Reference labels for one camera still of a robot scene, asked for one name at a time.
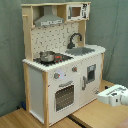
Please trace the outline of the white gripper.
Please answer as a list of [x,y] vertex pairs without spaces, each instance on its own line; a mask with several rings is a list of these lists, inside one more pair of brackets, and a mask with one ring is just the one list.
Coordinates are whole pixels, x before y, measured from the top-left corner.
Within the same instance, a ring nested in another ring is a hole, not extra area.
[[112,107],[119,105],[128,106],[128,88],[115,84],[114,86],[100,92],[97,95],[97,99],[102,103],[111,105]]

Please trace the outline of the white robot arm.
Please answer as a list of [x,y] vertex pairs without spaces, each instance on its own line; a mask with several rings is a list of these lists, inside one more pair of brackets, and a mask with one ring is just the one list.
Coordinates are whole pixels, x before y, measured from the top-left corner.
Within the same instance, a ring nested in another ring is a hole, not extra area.
[[112,107],[119,105],[128,106],[128,88],[115,84],[114,86],[100,92],[97,95],[97,99],[102,103],[111,105]]

